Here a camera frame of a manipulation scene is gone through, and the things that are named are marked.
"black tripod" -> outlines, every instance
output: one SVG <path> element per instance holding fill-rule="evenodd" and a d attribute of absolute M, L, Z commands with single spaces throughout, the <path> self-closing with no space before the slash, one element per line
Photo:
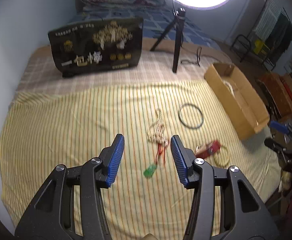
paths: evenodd
<path fill-rule="evenodd" d="M 175 38 L 175 50 L 174 50 L 174 61 L 173 61 L 173 72 L 177 72 L 177 65 L 179 60 L 179 52 L 181 51 L 182 45 L 182 35 L 184 29 L 185 22 L 185 9 L 179 8 L 174 12 L 174 20 L 166 27 L 162 35 L 158 38 L 154 46 L 150 49 L 150 51 L 154 51 L 157 45 L 165 38 L 165 36 L 169 33 L 169 31 L 177 24 L 176 27 L 176 38 Z"/>

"striped fabric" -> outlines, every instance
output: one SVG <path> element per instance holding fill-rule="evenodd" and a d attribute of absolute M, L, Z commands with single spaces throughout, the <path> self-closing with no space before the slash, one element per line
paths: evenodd
<path fill-rule="evenodd" d="M 185 128 L 177 117 L 183 103 L 194 103 L 204 114 L 198 130 Z M 16 225 L 30 200 L 57 164 L 82 165 L 109 146 L 117 133 L 125 150 L 115 183 L 102 196 L 113 239 L 182 239 L 192 202 L 192 190 L 179 182 L 171 151 L 151 179 L 143 171 L 154 162 L 157 147 L 146 130 L 163 112 L 165 134 L 178 134 L 185 147 L 218 139 L 265 201 L 278 186 L 280 167 L 263 144 L 269 129 L 247 141 L 237 138 L 227 114 L 206 81 L 161 82 L 94 87 L 68 95 L 19 93 L 0 136 L 2 200 Z M 200 115 L 186 109 L 185 121 Z M 220 158 L 225 158 L 221 151 Z M 213 158 L 208 161 L 214 165 Z M 219 230 L 220 195 L 215 189 L 213 234 Z M 76 231 L 81 234 L 79 188 L 75 192 Z"/>

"blue ribbed pad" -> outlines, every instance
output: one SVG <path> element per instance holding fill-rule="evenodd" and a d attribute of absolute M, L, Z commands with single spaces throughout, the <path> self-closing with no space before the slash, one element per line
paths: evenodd
<path fill-rule="evenodd" d="M 119 164 L 123 156 L 125 147 L 125 139 L 124 136 L 121 135 L 120 139 L 116 145 L 115 151 L 113 153 L 113 156 L 110 160 L 110 164 L 108 166 L 108 176 L 106 179 L 106 184 L 108 187 L 111 186 L 115 182 L 115 178 L 118 172 Z"/>
<path fill-rule="evenodd" d="M 184 185 L 187 186 L 189 181 L 187 179 L 187 167 L 184 162 L 184 158 L 180 152 L 178 144 L 174 137 L 172 137 L 170 142 L 170 149 L 172 151 L 172 155 L 174 158 L 177 174 L 179 177 L 179 181 Z"/>

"black hoop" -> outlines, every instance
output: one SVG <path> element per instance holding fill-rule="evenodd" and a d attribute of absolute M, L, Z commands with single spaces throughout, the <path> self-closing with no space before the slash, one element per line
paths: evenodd
<path fill-rule="evenodd" d="M 199 125 L 197 125 L 197 126 L 193 126 L 193 127 L 192 127 L 192 126 L 187 125 L 187 124 L 182 120 L 182 118 L 181 118 L 181 110 L 182 110 L 185 106 L 192 106 L 193 108 L 195 108 L 195 109 L 197 109 L 197 110 L 199 111 L 199 113 L 200 113 L 200 115 L 201 115 L 201 117 L 202 117 L 202 122 L 201 122 Z M 198 106 L 196 106 L 196 105 L 194 105 L 194 104 L 190 104 L 190 103 L 183 104 L 183 105 L 179 108 L 179 111 L 178 111 L 178 119 L 179 119 L 179 121 L 181 121 L 181 123 L 182 123 L 185 127 L 189 128 L 189 129 L 199 129 L 199 128 L 201 128 L 201 126 L 202 126 L 203 123 L 204 123 L 204 116 L 203 116 L 202 111 L 199 109 Z"/>

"tripod leg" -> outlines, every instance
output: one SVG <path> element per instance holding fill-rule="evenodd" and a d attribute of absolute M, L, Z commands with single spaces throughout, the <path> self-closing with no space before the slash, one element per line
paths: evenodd
<path fill-rule="evenodd" d="M 185 22 L 185 12 L 184 12 L 183 16 L 178 19 L 178 22 L 177 22 L 174 61 L 173 61 L 173 72 L 174 73 L 177 72 L 179 52 L 181 51 L 181 45 L 182 45 L 182 34 L 183 34 L 183 29 L 184 29 L 184 22 Z"/>
<path fill-rule="evenodd" d="M 153 45 L 150 51 L 154 51 L 156 49 L 157 45 L 165 38 L 165 36 L 169 33 L 169 31 L 174 27 L 176 22 L 177 22 L 177 18 L 175 17 L 174 20 L 166 27 L 162 35 L 157 39 L 156 43 Z"/>

